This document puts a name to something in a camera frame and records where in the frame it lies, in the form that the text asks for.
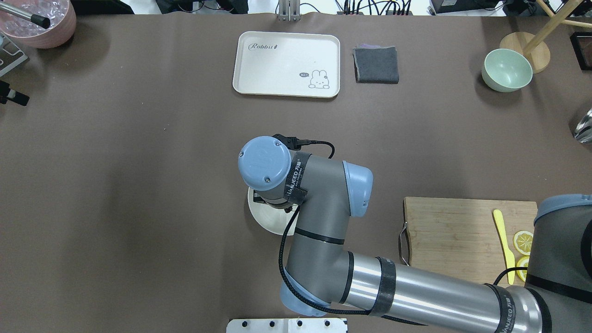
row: black handle tip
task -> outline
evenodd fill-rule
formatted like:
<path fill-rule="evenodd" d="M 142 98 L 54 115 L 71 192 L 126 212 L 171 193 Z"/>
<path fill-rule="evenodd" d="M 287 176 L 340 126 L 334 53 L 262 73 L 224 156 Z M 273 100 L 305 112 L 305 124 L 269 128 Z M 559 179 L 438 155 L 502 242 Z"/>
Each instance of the black handle tip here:
<path fill-rule="evenodd" d="M 43 17 L 41 15 L 33 14 L 31 16 L 31 22 L 34 24 L 39 25 L 41 28 L 47 29 L 52 24 L 47 17 Z"/>

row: gray towel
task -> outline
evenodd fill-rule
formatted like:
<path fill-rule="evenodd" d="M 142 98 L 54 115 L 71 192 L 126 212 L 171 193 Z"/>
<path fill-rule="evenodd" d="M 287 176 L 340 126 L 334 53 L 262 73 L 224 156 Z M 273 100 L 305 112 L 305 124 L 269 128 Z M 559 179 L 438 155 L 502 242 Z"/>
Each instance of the gray towel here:
<path fill-rule="evenodd" d="M 366 83 L 399 83 L 397 49 L 394 46 L 380 47 L 362 45 L 353 50 L 356 66 L 356 81 Z"/>

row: lemon slice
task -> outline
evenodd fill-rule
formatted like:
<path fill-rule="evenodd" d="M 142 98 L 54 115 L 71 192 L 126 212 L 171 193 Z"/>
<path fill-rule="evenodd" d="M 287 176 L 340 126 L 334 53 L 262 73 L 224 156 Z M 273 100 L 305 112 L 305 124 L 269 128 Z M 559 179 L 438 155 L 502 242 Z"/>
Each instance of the lemon slice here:
<path fill-rule="evenodd" d="M 530 259 L 530 255 L 525 255 L 524 257 L 518 259 L 518 262 L 516 263 L 516 267 L 528 267 L 528 260 Z M 526 271 L 522 270 L 522 271 L 516 271 L 516 275 L 518 275 L 518 277 L 526 282 Z"/>
<path fill-rule="evenodd" d="M 530 255 L 532 232 L 521 230 L 514 235 L 514 247 L 523 255 Z"/>

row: black band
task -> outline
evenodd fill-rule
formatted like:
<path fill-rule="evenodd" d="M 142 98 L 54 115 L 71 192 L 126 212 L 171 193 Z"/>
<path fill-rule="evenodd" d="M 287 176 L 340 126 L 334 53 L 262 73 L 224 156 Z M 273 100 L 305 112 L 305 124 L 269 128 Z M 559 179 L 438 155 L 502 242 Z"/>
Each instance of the black band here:
<path fill-rule="evenodd" d="M 327 237 L 323 235 L 319 235 L 314 232 L 306 231 L 304 229 L 300 229 L 298 227 L 294 228 L 294 233 L 297 233 L 302 236 L 306 236 L 308 238 L 316 239 L 317 241 L 327 242 L 331 244 L 343 245 L 345 243 L 345 239 Z"/>
<path fill-rule="evenodd" d="M 380 285 L 378 286 L 378 295 L 372 310 L 371 316 L 382 317 L 392 307 L 392 300 L 395 298 L 395 289 L 397 288 L 397 268 L 395 263 L 387 258 L 377 257 L 380 261 L 380 269 L 382 275 L 380 276 Z"/>
<path fill-rule="evenodd" d="M 353 279 L 353 253 L 348 251 L 349 256 L 349 268 L 348 268 L 348 280 L 345 283 L 345 289 L 343 289 L 343 296 L 341 296 L 341 300 L 339 303 L 344 304 L 345 300 L 348 299 L 349 290 L 352 288 L 352 279 Z"/>
<path fill-rule="evenodd" d="M 549 290 L 550 292 L 556 294 L 563 295 L 565 297 L 592 304 L 592 292 L 587 290 L 567 286 L 565 284 L 550 281 L 532 274 L 528 274 L 526 276 L 526 283 L 532 284 L 533 286 L 539 287 L 541 289 Z"/>
<path fill-rule="evenodd" d="M 526 288 L 526 290 L 528 290 L 532 294 L 532 296 L 536 300 L 536 303 L 539 305 L 540 316 L 543 320 L 543 328 L 541 330 L 541 333 L 551 333 L 551 331 L 553 330 L 553 321 L 551 320 L 551 312 L 549 311 L 547 303 L 545 302 L 543 297 L 541 297 L 541 295 L 537 293 L 534 289 Z"/>
<path fill-rule="evenodd" d="M 516 304 L 514 304 L 512 295 L 502 287 L 489 283 L 485 283 L 485 285 L 493 290 L 500 302 L 500 323 L 497 324 L 495 333 L 512 332 L 516 321 Z"/>
<path fill-rule="evenodd" d="M 292 165 L 286 177 L 286 185 L 284 187 L 284 199 L 293 204 L 302 204 L 307 192 L 300 188 L 302 177 L 304 176 L 304 168 L 310 157 L 310 153 L 296 152 L 292 158 Z"/>
<path fill-rule="evenodd" d="M 590 278 L 592 278 L 592 220 L 590 220 L 588 226 L 584 230 L 580 252 L 584 268 L 586 269 L 586 272 L 588 272 Z"/>

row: metal cup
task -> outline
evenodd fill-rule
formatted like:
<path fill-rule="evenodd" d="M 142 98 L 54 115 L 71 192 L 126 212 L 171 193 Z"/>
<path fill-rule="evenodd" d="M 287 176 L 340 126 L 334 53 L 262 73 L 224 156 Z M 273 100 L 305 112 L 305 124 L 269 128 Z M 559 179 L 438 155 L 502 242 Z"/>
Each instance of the metal cup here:
<path fill-rule="evenodd" d="M 574 138 L 580 143 L 592 142 L 592 108 L 575 127 Z"/>

